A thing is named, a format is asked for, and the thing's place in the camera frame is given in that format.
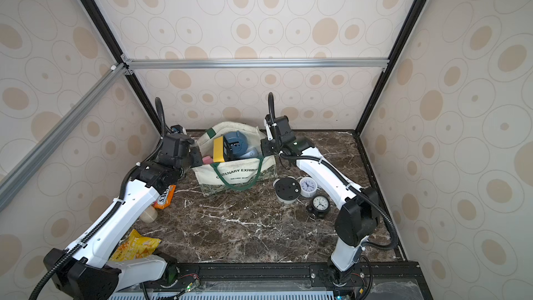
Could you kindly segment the yellow square alarm clock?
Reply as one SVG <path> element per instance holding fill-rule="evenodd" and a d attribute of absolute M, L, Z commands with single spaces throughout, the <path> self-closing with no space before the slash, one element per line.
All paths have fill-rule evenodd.
<path fill-rule="evenodd" d="M 228 159 L 225 137 L 220 136 L 213 141 L 212 159 L 215 163 L 224 163 Z"/>

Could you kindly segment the grey round alarm clock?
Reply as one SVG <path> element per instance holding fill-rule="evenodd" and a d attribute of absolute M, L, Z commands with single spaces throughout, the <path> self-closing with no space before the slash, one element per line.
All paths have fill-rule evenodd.
<path fill-rule="evenodd" d="M 224 135 L 233 158 L 241 158 L 248 151 L 248 139 L 240 131 L 232 131 Z"/>

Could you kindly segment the cream canvas tote bag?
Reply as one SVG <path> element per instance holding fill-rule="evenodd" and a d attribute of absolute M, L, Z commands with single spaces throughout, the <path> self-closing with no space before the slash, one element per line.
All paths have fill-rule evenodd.
<path fill-rule="evenodd" d="M 261 181 L 277 177 L 275 157 L 264 156 L 261 152 L 261 140 L 267 136 L 254 126 L 237 122 L 222 122 L 214 125 L 197 140 L 201 155 L 203 157 L 212 156 L 215 140 L 237 131 L 246 137 L 248 148 L 257 149 L 258 155 L 253 158 L 214 162 L 209 165 L 194 167 L 192 170 L 201 191 L 205 195 L 221 193 L 226 190 L 242 192 Z"/>

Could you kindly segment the white clock black back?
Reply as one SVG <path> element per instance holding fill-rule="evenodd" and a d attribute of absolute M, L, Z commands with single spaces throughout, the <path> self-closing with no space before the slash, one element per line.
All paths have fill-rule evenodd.
<path fill-rule="evenodd" d="M 299 182 L 292 177 L 283 177 L 273 182 L 277 199 L 282 204 L 293 204 L 301 195 Z"/>

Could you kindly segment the small white round clock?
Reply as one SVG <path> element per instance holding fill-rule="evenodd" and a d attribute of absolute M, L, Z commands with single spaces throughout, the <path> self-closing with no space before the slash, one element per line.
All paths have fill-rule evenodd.
<path fill-rule="evenodd" d="M 312 198 L 316 195 L 319 189 L 318 183 L 311 177 L 302 177 L 299 179 L 299 185 L 301 188 L 301 196 L 304 198 Z"/>

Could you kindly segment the small black twin-bell clock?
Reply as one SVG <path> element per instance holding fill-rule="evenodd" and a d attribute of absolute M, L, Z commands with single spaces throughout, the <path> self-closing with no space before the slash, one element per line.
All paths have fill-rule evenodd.
<path fill-rule="evenodd" d="M 330 211 L 330 201 L 324 195 L 316 195 L 306 206 L 306 211 L 312 219 L 324 219 Z"/>

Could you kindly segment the blue square clock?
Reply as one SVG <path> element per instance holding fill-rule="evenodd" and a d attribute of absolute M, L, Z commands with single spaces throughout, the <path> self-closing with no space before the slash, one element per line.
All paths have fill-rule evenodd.
<path fill-rule="evenodd" d="M 261 152 L 258 151 L 256 147 L 251 147 L 250 150 L 246 151 L 244 154 L 242 154 L 238 158 L 240 160 L 244 160 L 244 159 L 250 159 L 250 158 L 259 158 L 261 155 L 262 155 Z"/>

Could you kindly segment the pink twin-bell alarm clock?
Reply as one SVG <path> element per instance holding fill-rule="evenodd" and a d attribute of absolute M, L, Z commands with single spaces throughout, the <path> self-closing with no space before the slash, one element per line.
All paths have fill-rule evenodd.
<path fill-rule="evenodd" d="M 202 159 L 204 165 L 213 164 L 213 159 L 210 156 L 203 157 Z"/>

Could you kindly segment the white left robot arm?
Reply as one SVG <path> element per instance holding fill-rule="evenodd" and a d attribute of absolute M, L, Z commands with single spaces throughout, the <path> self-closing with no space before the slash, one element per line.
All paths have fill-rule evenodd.
<path fill-rule="evenodd" d="M 48 282 L 73 299 L 109 299 L 129 286 L 162 277 L 167 261 L 157 255 L 129 261 L 110 258 L 123 235 L 143 212 L 176 185 L 201 156 L 192 137 L 181 126 L 168 128 L 160 98 L 155 99 L 160 140 L 154 151 L 136 163 L 121 182 L 118 197 L 80 237 L 63 250 L 52 249 L 43 260 L 45 275 L 30 299 L 37 299 Z"/>

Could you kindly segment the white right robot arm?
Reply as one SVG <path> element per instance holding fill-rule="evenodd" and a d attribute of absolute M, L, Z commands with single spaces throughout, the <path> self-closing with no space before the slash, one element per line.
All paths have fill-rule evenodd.
<path fill-rule="evenodd" d="M 362 187 L 327 161 L 314 143 L 296 137 L 287 116 L 275 115 L 275 101 L 268 94 L 269 113 L 265 117 L 267 137 L 261 141 L 264 156 L 277 156 L 296 166 L 317 182 L 339 212 L 335 221 L 337 244 L 328 261 L 329 279 L 342 286 L 350 279 L 354 265 L 367 247 L 382 251 L 398 246 L 398 232 L 372 187 Z"/>

